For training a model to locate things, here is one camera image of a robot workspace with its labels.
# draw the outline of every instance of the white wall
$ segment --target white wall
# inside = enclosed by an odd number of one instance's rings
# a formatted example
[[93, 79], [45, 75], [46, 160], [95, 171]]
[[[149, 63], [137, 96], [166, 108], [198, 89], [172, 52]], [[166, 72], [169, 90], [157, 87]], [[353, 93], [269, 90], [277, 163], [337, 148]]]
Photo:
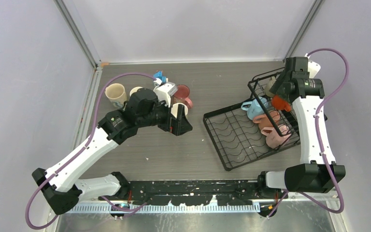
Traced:
[[[340, 182], [346, 223], [351, 231], [371, 231], [371, 2], [325, 1], [295, 55], [321, 47], [338, 49], [349, 60], [349, 82], [326, 105], [327, 128], [337, 162], [346, 167]], [[343, 78], [341, 59], [328, 52], [311, 59], [321, 64], [318, 78], [331, 93]]]
[[[0, 232], [29, 231], [31, 173], [71, 151], [92, 74], [53, 1], [0, 0]], [[34, 224], [48, 207], [39, 194]]]
[[313, 3], [69, 1], [103, 62], [283, 59]]

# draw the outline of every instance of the gray table surface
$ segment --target gray table surface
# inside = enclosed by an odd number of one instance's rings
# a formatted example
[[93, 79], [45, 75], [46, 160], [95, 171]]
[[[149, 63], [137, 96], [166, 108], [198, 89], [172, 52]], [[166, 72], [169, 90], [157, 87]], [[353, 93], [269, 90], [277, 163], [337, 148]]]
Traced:
[[[300, 146], [290, 148], [230, 172], [224, 170], [203, 124], [203, 114], [249, 98], [248, 81], [256, 74], [283, 67], [282, 62], [135, 64], [105, 66], [100, 88], [126, 72], [153, 74], [162, 70], [169, 81], [190, 87], [194, 108], [188, 120], [194, 129], [174, 136], [157, 127], [141, 128], [136, 136], [103, 156], [81, 178], [119, 171], [128, 180], [256, 179], [261, 171], [281, 171], [299, 164]], [[153, 88], [150, 79], [127, 76], [117, 80], [128, 94], [133, 87]], [[115, 110], [103, 95], [99, 117]]]

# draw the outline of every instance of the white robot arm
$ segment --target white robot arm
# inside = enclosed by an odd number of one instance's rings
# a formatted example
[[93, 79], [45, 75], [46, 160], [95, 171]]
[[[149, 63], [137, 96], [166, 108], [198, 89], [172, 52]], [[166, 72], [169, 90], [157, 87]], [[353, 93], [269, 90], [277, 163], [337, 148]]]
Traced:
[[[264, 188], [288, 191], [326, 193], [333, 188], [332, 180], [321, 154], [315, 131], [315, 112], [325, 96], [322, 81], [310, 79], [308, 58], [294, 57], [285, 60], [285, 69], [270, 89], [282, 99], [292, 103], [297, 116], [301, 157], [300, 165], [279, 172], [262, 172], [258, 182]], [[318, 114], [323, 115], [323, 107]], [[324, 117], [319, 116], [319, 131], [324, 154], [339, 182], [345, 176], [345, 167], [336, 165], [329, 146]]]
[[[171, 105], [171, 95], [176, 92], [173, 83], [157, 86], [154, 91], [141, 88], [133, 93], [124, 110], [109, 112], [99, 121], [89, 146], [87, 138], [62, 161], [47, 170], [38, 168], [32, 176], [40, 185], [55, 175], [42, 188], [43, 195], [57, 215], [72, 209], [79, 201], [99, 196], [125, 196], [128, 182], [119, 172], [94, 179], [79, 179], [97, 160], [134, 136], [138, 128], [157, 125], [163, 131], [182, 135], [192, 130], [184, 104]], [[80, 150], [79, 156], [57, 173], [59, 167], [70, 161]]]

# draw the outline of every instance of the black wire rack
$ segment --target black wire rack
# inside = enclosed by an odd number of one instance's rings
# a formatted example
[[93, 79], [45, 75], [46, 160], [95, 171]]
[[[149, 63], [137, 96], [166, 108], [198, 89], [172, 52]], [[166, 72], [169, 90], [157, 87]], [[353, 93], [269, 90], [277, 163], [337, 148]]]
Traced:
[[[243, 102], [204, 114], [205, 128], [226, 171], [231, 171], [300, 144], [295, 113], [293, 111], [278, 111], [280, 119], [275, 122], [270, 115], [270, 112], [275, 109], [271, 106], [271, 98], [266, 96], [264, 91], [265, 85], [272, 77], [276, 78], [282, 69], [272, 70], [253, 77], [248, 82], [251, 97], [243, 101], [257, 99], [264, 114], [278, 134], [281, 136], [290, 134], [278, 147], [273, 149], [267, 146], [266, 136], [261, 133], [258, 124], [252, 122], [247, 117], [246, 111], [241, 109]], [[268, 108], [265, 107], [259, 97], [267, 99]], [[279, 126], [283, 124], [287, 125], [288, 132], [279, 130]]]

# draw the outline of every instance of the white mug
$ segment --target white mug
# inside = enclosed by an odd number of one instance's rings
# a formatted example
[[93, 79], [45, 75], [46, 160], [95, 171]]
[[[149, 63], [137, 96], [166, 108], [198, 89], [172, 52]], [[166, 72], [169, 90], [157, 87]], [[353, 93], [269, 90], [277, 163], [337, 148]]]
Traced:
[[122, 84], [109, 85], [104, 94], [106, 94], [106, 97], [118, 109], [123, 108], [124, 102], [127, 101], [127, 94]]
[[184, 113], [185, 113], [185, 117], [187, 118], [187, 115], [188, 115], [188, 107], [186, 105], [184, 105], [183, 103], [176, 103], [172, 106], [171, 108], [171, 114], [177, 118], [177, 113], [178, 113], [178, 106], [179, 105], [183, 105], [184, 106]]
[[141, 86], [134, 87], [130, 90], [130, 93], [128, 94], [130, 97], [133, 93], [137, 92], [139, 89], [141, 89]]

